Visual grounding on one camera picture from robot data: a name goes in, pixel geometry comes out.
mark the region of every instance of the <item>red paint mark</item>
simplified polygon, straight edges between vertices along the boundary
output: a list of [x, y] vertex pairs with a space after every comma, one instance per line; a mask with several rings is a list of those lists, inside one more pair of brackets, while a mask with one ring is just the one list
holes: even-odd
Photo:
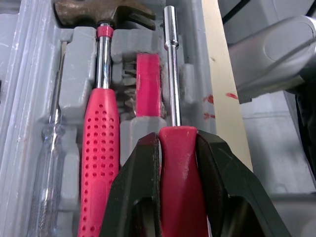
[[238, 96], [236, 96], [235, 94], [232, 94], [232, 93], [227, 93], [226, 96], [231, 97], [231, 98], [236, 99], [236, 100], [238, 99]]
[[210, 115], [209, 113], [204, 113], [204, 120], [215, 119], [215, 115]]
[[208, 103], [210, 103], [210, 104], [214, 104], [214, 97], [213, 97], [213, 95], [208, 95], [207, 97], [204, 97], [203, 98], [203, 102], [208, 102]]

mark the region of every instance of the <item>red screwdriver handle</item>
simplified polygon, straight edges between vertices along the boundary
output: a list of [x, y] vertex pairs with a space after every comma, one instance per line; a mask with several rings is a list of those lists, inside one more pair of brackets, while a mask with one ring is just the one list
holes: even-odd
[[163, 237], [208, 237], [204, 195], [196, 161], [195, 127], [164, 127], [160, 178]]
[[98, 237], [119, 172], [119, 114], [114, 91], [97, 88], [90, 96], [83, 128], [81, 213], [78, 237]]

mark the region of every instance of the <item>gray plastic case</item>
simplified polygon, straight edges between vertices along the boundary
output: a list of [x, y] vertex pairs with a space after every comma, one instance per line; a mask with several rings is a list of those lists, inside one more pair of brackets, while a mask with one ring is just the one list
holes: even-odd
[[[162, 11], [176, 6], [181, 47], [178, 50], [181, 107], [184, 124], [216, 133], [213, 105], [203, 102], [212, 94], [206, 38], [200, 0], [140, 0], [157, 14], [155, 32], [124, 23], [113, 36], [113, 88], [118, 92], [121, 121], [128, 113], [120, 97], [126, 65], [136, 54], [158, 53], [161, 58], [163, 100], [168, 111], [166, 51], [163, 48]], [[41, 131], [48, 111], [58, 70], [61, 42], [67, 41], [60, 107], [65, 121], [63, 150], [66, 154], [57, 229], [59, 236], [77, 236], [79, 217], [80, 155], [85, 107], [94, 86], [96, 30], [91, 27], [64, 29], [55, 19], [52, 1], [5, 1], [0, 12], [1, 32], [6, 31], [0, 64], [0, 236], [26, 236], [36, 164], [42, 145]], [[169, 124], [159, 119], [155, 131]], [[138, 136], [149, 130], [137, 132]]]

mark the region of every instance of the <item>wooden board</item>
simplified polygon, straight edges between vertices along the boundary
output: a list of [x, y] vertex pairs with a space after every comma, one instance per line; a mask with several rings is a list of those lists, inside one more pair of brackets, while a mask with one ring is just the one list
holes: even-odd
[[247, 136], [237, 99], [218, 0], [202, 0], [205, 33], [211, 70], [217, 135], [224, 139], [235, 156], [250, 170]]

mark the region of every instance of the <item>red bit holder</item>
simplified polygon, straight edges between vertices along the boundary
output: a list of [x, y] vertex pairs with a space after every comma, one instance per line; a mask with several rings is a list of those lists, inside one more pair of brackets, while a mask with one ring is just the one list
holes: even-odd
[[160, 60], [158, 54], [137, 54], [136, 116], [160, 117]]

